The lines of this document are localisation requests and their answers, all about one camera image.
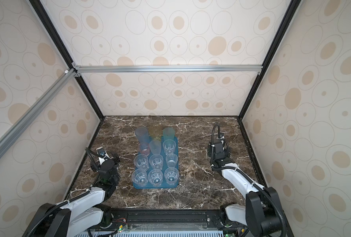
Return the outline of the clear short faceted glass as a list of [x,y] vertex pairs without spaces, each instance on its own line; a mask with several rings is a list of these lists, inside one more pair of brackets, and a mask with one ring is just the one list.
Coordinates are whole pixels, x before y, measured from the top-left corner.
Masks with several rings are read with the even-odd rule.
[[152,186],[160,187],[163,183],[163,173],[159,169],[153,169],[148,173],[148,179]]

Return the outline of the blue tall plastic glass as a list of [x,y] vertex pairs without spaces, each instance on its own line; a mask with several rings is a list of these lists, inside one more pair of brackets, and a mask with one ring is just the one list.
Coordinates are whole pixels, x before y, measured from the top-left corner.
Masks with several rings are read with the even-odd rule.
[[138,127],[135,130],[135,136],[138,139],[140,144],[147,143],[149,144],[151,139],[149,137],[148,129],[144,126]]

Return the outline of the green textured plastic glass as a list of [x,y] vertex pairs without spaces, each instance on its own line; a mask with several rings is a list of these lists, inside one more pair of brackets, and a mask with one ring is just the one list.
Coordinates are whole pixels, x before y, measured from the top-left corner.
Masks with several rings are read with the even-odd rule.
[[171,127],[163,129],[163,138],[166,140],[173,140],[175,137],[175,130]]

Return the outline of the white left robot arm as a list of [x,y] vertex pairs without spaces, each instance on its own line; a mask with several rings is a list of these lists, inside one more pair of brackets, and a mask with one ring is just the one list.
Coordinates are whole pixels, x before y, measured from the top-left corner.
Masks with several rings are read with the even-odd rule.
[[86,152],[98,173],[95,183],[74,198],[41,205],[24,237],[74,237],[101,223],[104,211],[96,206],[109,199],[116,190],[120,180],[120,158],[117,153],[109,156],[103,148],[97,149],[96,153],[87,148]]

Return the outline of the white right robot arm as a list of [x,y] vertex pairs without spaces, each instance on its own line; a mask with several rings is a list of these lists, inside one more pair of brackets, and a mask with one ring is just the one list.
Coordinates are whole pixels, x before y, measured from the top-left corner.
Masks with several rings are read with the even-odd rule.
[[285,237],[287,220],[277,191],[259,184],[233,162],[224,137],[211,139],[208,156],[211,169],[228,180],[245,198],[244,206],[234,203],[224,207],[228,221],[245,225],[254,237],[277,232]]

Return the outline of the frosted textured clear glass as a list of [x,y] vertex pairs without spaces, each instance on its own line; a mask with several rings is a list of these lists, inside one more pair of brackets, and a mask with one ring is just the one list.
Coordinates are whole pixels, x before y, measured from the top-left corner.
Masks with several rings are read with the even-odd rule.
[[161,154],[161,149],[162,149],[161,141],[158,141],[158,140],[150,141],[149,148],[153,155]]

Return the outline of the yellow tall plastic glass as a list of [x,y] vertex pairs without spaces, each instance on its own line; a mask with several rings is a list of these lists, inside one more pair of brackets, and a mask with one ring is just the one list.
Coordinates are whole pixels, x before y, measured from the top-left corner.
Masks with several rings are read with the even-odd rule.
[[162,129],[161,125],[158,125],[158,124],[151,125],[149,127],[148,131],[149,131],[149,135],[152,138],[152,140],[161,141],[161,137],[162,137],[162,134],[163,134],[162,130],[163,129]]

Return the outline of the pink plastic glass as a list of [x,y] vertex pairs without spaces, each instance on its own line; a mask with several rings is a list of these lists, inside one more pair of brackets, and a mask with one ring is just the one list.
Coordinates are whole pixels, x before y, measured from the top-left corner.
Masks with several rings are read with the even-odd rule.
[[148,143],[140,143],[138,146],[138,152],[142,155],[150,155],[150,147]]

